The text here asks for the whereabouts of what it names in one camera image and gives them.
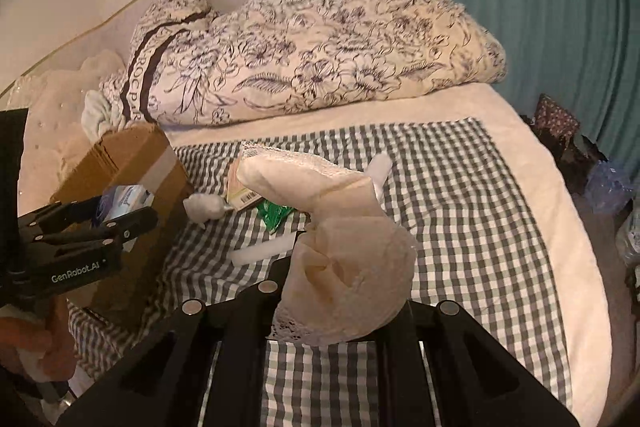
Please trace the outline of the person left hand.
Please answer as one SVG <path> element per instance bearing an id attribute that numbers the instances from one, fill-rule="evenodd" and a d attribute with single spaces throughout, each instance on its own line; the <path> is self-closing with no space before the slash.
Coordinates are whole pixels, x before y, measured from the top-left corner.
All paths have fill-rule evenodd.
<path id="1" fill-rule="evenodd" d="M 50 300 L 43 324 L 1 317 L 1 366 L 27 376 L 17 350 L 42 355 L 38 367 L 48 381 L 68 381 L 77 366 L 75 340 L 68 330 L 68 308 L 64 296 Z"/>

